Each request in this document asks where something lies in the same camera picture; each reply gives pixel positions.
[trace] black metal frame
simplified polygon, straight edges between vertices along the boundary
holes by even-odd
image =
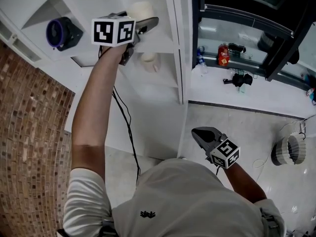
[[[242,10],[245,9],[245,4],[241,2],[240,5],[239,3],[236,3],[236,0],[229,4],[230,7],[222,6],[220,0],[215,1],[218,4],[207,4],[208,2],[210,2],[210,0],[192,0],[193,68],[197,64],[196,50],[198,47],[198,24],[201,21],[201,18],[220,19],[251,26],[277,36],[277,38],[262,64],[231,56],[228,66],[222,67],[217,64],[217,54],[208,53],[204,55],[205,62],[208,66],[246,70],[253,74],[265,77],[268,81],[277,80],[303,90],[309,88],[302,79],[285,73],[281,71],[281,69],[298,49],[312,23],[316,21],[316,0],[287,1],[278,13],[273,12],[271,8],[267,9],[268,13],[275,14],[271,16],[271,18],[276,19],[278,16],[280,17],[280,12],[285,12],[286,6],[295,8],[293,3],[298,3],[298,10],[295,11],[296,14],[293,15],[294,23],[291,22],[291,17],[289,17],[290,13],[294,14],[293,11],[286,12],[279,22],[277,22],[277,20],[267,18],[267,12],[264,10],[264,5],[259,6],[257,15],[253,13],[253,8],[250,9],[250,12]]]

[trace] tiled floor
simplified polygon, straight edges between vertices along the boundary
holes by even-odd
[[[238,163],[254,180],[258,180],[267,197],[274,200],[288,229],[310,231],[316,225],[316,220],[311,221],[316,208],[315,139],[306,139],[307,156],[301,165],[275,166],[269,157],[275,138],[278,140],[294,130],[299,131],[299,123],[294,121],[267,114],[190,104],[181,156],[215,172],[215,167],[205,160],[204,150],[192,138],[191,130],[198,126],[213,126],[226,133],[241,146]],[[222,170],[218,177],[226,187],[232,188]]]

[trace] cup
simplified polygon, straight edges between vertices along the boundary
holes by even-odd
[[[153,6],[148,1],[133,3],[126,9],[126,13],[129,17],[135,18],[136,22],[155,16]]]
[[[147,72],[157,73],[159,71],[160,60],[157,53],[143,53],[140,60]]]

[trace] water bottle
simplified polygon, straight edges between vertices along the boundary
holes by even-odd
[[[203,58],[203,55],[201,55],[201,52],[199,49],[197,50],[197,59],[198,59],[198,63],[200,65],[199,67],[200,67],[202,74],[207,74],[208,73],[207,65],[206,65],[204,58]]]

